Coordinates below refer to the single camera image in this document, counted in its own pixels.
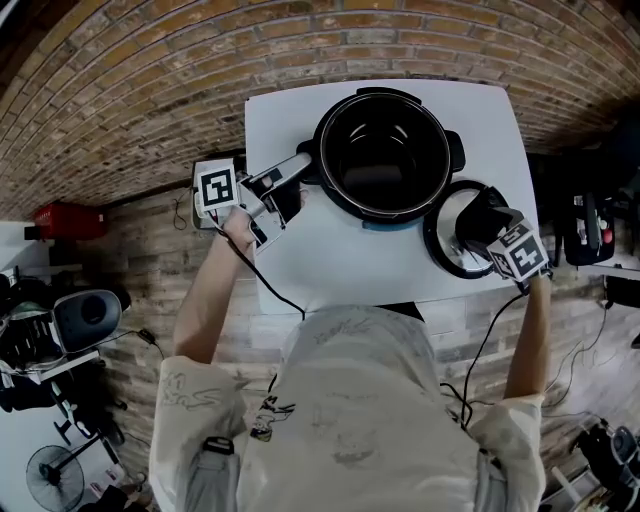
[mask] brick wall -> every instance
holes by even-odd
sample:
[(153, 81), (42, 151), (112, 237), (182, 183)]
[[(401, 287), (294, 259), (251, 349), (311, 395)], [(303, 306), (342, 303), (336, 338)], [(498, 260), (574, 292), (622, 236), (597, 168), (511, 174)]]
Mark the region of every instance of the brick wall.
[(184, 179), (244, 144), (248, 97), (339, 80), (499, 85), (554, 150), (640, 94), (639, 57), (604, 0), (81, 0), (0, 99), (0, 218)]

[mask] hand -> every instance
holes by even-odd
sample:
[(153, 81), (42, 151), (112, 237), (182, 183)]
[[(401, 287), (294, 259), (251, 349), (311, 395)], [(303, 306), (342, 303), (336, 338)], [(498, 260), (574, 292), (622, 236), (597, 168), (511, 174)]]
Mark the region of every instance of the hand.
[(223, 226), (225, 233), (243, 254), (254, 241), (253, 234), (249, 230), (250, 222), (251, 217), (242, 208), (234, 206)]

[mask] inner pot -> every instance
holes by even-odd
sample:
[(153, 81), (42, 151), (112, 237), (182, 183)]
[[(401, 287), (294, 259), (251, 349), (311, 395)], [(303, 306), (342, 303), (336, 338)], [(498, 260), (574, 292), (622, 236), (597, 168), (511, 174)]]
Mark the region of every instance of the inner pot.
[(450, 176), (449, 146), (438, 121), (391, 94), (354, 97), (323, 130), (329, 186), (363, 213), (395, 216), (431, 203)]

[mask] white t-shirt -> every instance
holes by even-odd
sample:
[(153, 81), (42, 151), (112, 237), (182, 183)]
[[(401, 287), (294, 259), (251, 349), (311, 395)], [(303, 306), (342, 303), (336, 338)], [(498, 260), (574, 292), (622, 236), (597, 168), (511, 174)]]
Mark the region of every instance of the white t-shirt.
[(241, 383), (215, 365), (163, 362), (150, 477), (164, 512), (214, 435), (236, 441), (239, 512), (471, 511), (480, 447), (500, 462), (507, 509), (537, 510), (542, 396), (491, 407), (472, 439), (445, 410), (424, 324), (379, 308), (316, 313), (284, 353), (248, 429)]

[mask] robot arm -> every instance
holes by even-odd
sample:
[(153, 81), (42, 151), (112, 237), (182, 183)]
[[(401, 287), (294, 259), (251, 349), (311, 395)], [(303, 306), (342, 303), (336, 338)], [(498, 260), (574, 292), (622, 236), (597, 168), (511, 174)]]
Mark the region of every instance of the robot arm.
[(239, 206), (251, 217), (250, 229), (258, 247), (264, 248), (276, 240), (291, 220), (284, 215), (274, 192), (299, 176), (310, 164), (309, 154), (298, 153), (238, 183)]
[(456, 237), (470, 252), (494, 263), (503, 278), (522, 283), (549, 258), (540, 235), (521, 211), (509, 208), (493, 187), (481, 191), (456, 221)]

